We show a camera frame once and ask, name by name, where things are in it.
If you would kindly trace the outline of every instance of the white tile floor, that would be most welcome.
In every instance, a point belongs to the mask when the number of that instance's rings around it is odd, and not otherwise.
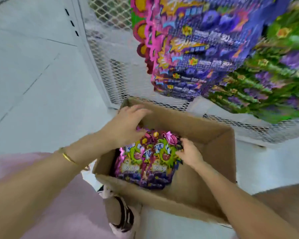
[[[56,0],[0,6],[0,154],[52,152],[100,129],[104,105]],[[277,150],[237,142],[239,185],[249,193],[299,183],[299,139]],[[100,184],[84,174],[95,188]],[[139,238],[221,238],[232,230],[144,208]]]

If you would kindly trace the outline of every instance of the cardboard box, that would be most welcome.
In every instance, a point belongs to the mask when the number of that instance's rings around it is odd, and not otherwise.
[[[135,104],[144,104],[153,111],[144,117],[141,126],[171,131],[192,140],[204,160],[235,183],[235,136],[231,127],[135,98],[125,99],[121,108]],[[97,159],[93,168],[96,179],[116,193],[174,215],[202,221],[228,222],[205,182],[188,165],[179,165],[171,185],[160,191],[150,191],[109,176],[113,160],[118,154],[118,149],[110,151]]]

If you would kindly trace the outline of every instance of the bracelet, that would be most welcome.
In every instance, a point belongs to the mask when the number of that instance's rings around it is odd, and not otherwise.
[[[66,160],[68,160],[68,161],[70,161],[70,162],[72,162],[72,163],[74,163],[74,164],[80,166],[79,164],[77,164],[76,162],[74,162],[74,161],[73,161],[73,160],[72,160],[72,159],[65,153],[64,148],[60,148],[60,149],[59,149],[59,152],[62,153],[63,157],[64,157]],[[90,166],[88,165],[88,166],[86,166],[83,170],[85,170],[85,171],[90,171],[91,169],[90,169]]]

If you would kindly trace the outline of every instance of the wire mesh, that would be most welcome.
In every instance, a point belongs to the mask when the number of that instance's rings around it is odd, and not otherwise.
[[[128,0],[86,0],[89,13],[83,14],[88,44],[112,104],[128,96],[150,100],[161,106],[188,111],[189,102],[165,97],[153,91],[144,59],[136,53],[139,42],[133,37]],[[278,124],[254,125],[208,112],[190,111],[209,120],[233,127],[236,135],[277,144],[299,137],[299,119]]]

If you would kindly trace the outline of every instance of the display rack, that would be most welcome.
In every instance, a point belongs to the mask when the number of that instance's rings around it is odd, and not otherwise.
[[[299,137],[299,119],[270,124],[249,114],[231,114],[202,97],[187,102],[154,92],[144,59],[136,53],[139,43],[133,37],[128,0],[64,0],[64,6],[76,44],[108,107],[118,109],[125,97],[140,97],[228,124],[236,139],[264,147]]]

